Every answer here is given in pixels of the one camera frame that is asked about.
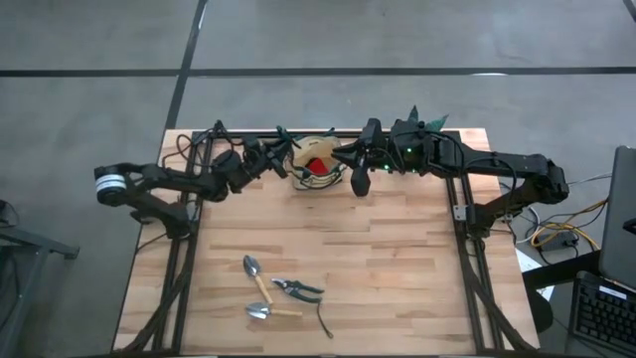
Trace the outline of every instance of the wood grain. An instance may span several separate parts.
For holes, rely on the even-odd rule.
[[[462,140],[488,150],[484,129],[460,129]],[[166,133],[162,155],[175,151]],[[215,153],[225,150],[215,146]],[[183,169],[178,156],[168,160]],[[295,191],[290,180],[265,173],[240,195],[205,203],[182,346],[184,354],[464,354],[473,341],[443,180],[427,175],[372,173],[368,197],[344,183],[320,192]],[[470,176],[477,202],[498,195],[497,179]],[[157,190],[165,200],[177,193]],[[142,232],[140,245],[162,233]],[[127,344],[156,308],[168,241],[154,243],[133,265],[115,348]],[[495,299],[519,332],[539,346],[510,235],[495,233],[486,254]],[[272,308],[302,317],[250,318],[245,306],[263,301],[242,257],[258,259]],[[269,280],[298,279],[325,289],[322,332],[315,305],[284,294]],[[480,315],[485,317],[483,307]],[[487,319],[482,319],[489,335]],[[170,341],[172,325],[168,325]]]

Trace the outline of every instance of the concrete floor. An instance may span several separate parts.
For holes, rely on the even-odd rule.
[[[0,70],[178,69],[196,6],[0,0]],[[210,0],[193,68],[636,66],[635,36],[620,0]],[[97,204],[92,169],[156,160],[175,82],[0,78],[0,197],[28,230],[81,246],[75,262],[49,260],[21,356],[109,350],[139,228]],[[424,119],[486,127],[495,150],[542,152],[576,180],[636,144],[635,90],[633,76],[189,79],[177,127],[351,127],[417,104]],[[577,210],[608,185],[537,208]],[[602,220],[588,232],[600,241]],[[569,287],[552,304],[567,323]],[[564,337],[554,325],[542,345],[562,352]]]

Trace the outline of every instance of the red object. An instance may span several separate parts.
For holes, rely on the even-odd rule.
[[[320,158],[311,159],[309,163],[307,163],[306,168],[311,170],[313,174],[324,175],[329,173],[329,169],[327,169],[327,166]]]

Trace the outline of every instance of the metal bracket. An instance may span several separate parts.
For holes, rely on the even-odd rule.
[[[502,223],[507,224],[507,223],[512,223],[513,219],[515,219],[515,217],[512,214],[506,214],[503,217],[501,217],[499,220],[501,220]]]
[[[457,221],[466,221],[466,205],[453,205],[453,217]]]

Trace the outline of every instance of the wooden handle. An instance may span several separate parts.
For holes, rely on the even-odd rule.
[[[298,317],[302,317],[302,312],[299,311],[289,311],[286,309],[275,309],[272,308],[271,309],[271,314],[278,314],[278,315],[295,315]]]
[[[265,300],[267,301],[267,304],[273,304],[274,301],[273,299],[271,299],[271,296],[269,295],[269,292],[267,292],[267,288],[265,287],[265,284],[262,282],[262,279],[260,279],[260,276],[255,276],[254,279],[256,280],[256,284],[258,285],[258,289],[260,289],[260,293],[262,293],[262,296],[265,297]]]

